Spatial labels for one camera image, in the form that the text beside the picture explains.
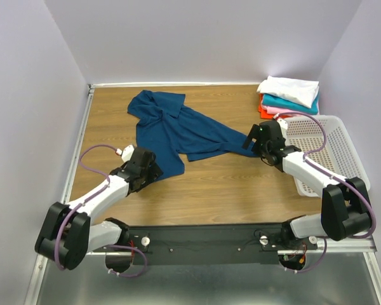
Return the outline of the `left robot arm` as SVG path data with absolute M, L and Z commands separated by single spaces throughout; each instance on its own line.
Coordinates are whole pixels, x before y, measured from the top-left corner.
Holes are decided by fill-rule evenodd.
M 163 172 L 154 152 L 129 145 L 115 149 L 123 164 L 104 174 L 97 187 L 68 203 L 52 204 L 44 218 L 34 250 L 53 261 L 61 270 L 73 270 L 86 254 L 102 247 L 115 251 L 136 249 L 129 227 L 117 219 L 100 224 L 95 219 L 109 207 L 153 183 Z

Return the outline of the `dark blue t shirt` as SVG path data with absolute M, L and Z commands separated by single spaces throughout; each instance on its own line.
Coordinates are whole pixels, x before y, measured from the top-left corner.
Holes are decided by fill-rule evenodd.
M 181 175 L 188 161 L 226 153 L 254 158 L 252 146 L 243 149 L 247 136 L 185 105 L 179 93 L 143 90 L 128 105 L 127 112 L 139 119 L 137 145 L 155 153 L 163 171 L 158 180 Z

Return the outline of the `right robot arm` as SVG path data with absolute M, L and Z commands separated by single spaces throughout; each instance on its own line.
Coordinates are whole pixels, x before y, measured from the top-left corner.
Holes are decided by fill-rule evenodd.
M 372 235 L 377 221 L 364 181 L 329 171 L 299 148 L 286 145 L 286 127 L 280 119 L 253 125 L 243 144 L 243 149 L 251 150 L 268 165 L 303 182 L 321 198 L 319 214 L 283 223 L 279 234 L 282 246 L 293 249 L 310 236 L 340 241 Z

